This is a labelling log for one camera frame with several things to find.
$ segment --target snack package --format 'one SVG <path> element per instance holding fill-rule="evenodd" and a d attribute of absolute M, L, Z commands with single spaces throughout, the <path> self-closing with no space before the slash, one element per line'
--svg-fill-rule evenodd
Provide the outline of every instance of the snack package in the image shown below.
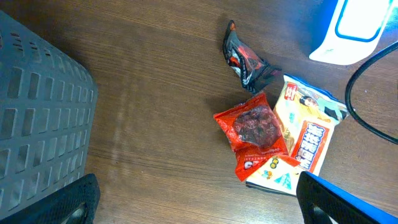
<path fill-rule="evenodd" d="M 260 58 L 236 35 L 234 21 L 230 21 L 223 41 L 223 53 L 227 64 L 241 78 L 242 87 L 251 93 L 258 93 L 281 74 L 281 70 Z"/>
<path fill-rule="evenodd" d="M 303 169 L 290 156 L 273 156 L 246 180 L 248 187 L 296 195 L 297 183 Z"/>
<path fill-rule="evenodd" d="M 274 168 L 274 177 L 285 175 L 283 180 L 290 182 L 290 187 L 264 180 L 259 174 L 251 175 L 246 183 L 256 184 L 267 189 L 278 190 L 295 195 L 300 173 L 309 171 L 318 175 L 328 150 L 335 126 L 347 117 L 346 106 L 329 92 L 311 86 L 308 83 L 285 74 L 285 85 L 275 105 L 280 128 L 284 135 L 291 158 L 298 164 L 287 163 Z M 268 161 L 258 172 L 272 167 Z"/>
<path fill-rule="evenodd" d="M 244 181 L 274 155 L 288 155 L 280 124 L 260 92 L 246 103 L 214 115 L 236 154 L 235 173 Z"/>

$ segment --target yellow package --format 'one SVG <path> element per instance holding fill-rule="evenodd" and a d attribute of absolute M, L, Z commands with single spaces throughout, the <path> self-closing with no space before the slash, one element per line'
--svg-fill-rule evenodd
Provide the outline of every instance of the yellow package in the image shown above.
<path fill-rule="evenodd" d="M 329 92 L 284 75 L 285 85 L 274 113 L 289 151 L 289 159 L 269 159 L 246 184 L 295 195 L 302 171 L 318 175 L 335 126 L 347 117 L 346 106 Z"/>
<path fill-rule="evenodd" d="M 274 113 L 281 125 L 289 155 L 300 167 L 318 175 L 335 126 L 347 109 L 329 92 L 284 75 L 285 85 Z"/>

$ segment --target blue light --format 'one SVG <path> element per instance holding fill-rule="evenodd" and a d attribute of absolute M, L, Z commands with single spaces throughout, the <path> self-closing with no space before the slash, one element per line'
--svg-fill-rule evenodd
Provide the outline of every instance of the blue light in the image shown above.
<path fill-rule="evenodd" d="M 391 0 L 346 0 L 336 32 L 339 35 L 371 40 L 378 34 Z"/>

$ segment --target cable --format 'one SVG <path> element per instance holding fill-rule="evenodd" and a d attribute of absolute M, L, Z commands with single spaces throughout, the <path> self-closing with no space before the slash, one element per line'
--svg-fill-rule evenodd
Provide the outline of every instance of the cable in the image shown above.
<path fill-rule="evenodd" d="M 346 87 L 346 92 L 345 92 L 345 102 L 346 106 L 348 109 L 348 112 L 350 115 L 364 128 L 368 129 L 372 133 L 376 134 L 380 138 L 383 138 L 385 140 L 388 140 L 394 144 L 398 144 L 398 139 L 394 138 L 386 133 L 381 132 L 380 130 L 374 128 L 367 122 L 365 122 L 361 117 L 358 116 L 358 114 L 354 111 L 353 105 L 351 104 L 351 90 L 353 89 L 353 86 L 355 84 L 355 81 L 359 78 L 362 73 L 368 69 L 374 62 L 377 62 L 380 58 L 383 58 L 387 54 L 391 53 L 392 51 L 398 49 L 398 41 L 391 44 L 390 46 L 386 47 L 385 49 L 381 50 L 379 53 L 376 55 L 373 55 L 373 57 L 369 58 L 365 63 L 363 63 L 357 71 L 353 74 L 353 76 L 349 79 Z"/>

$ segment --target white device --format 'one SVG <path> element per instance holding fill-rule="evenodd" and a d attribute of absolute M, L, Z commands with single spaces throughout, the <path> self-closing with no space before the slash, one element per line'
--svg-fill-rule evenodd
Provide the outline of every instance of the white device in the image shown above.
<path fill-rule="evenodd" d="M 369 56 L 394 8 L 393 0 L 326 0 L 310 59 L 351 65 Z"/>

